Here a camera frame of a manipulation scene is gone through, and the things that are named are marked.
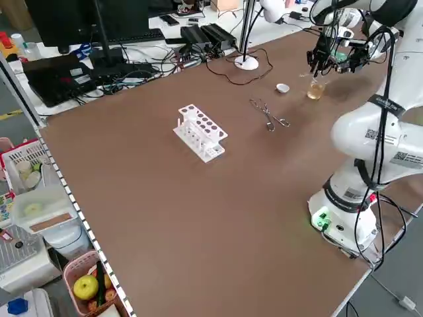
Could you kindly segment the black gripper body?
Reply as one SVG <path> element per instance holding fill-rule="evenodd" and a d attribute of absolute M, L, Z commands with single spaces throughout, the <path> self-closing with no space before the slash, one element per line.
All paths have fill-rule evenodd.
<path fill-rule="evenodd" d="M 369 60 L 369 49 L 367 45 L 354 47 L 349 56 L 350 63 L 367 63 Z"/>
<path fill-rule="evenodd" d="M 332 52 L 333 38 L 321 33 L 318 37 L 313 53 L 317 56 L 329 56 Z"/>

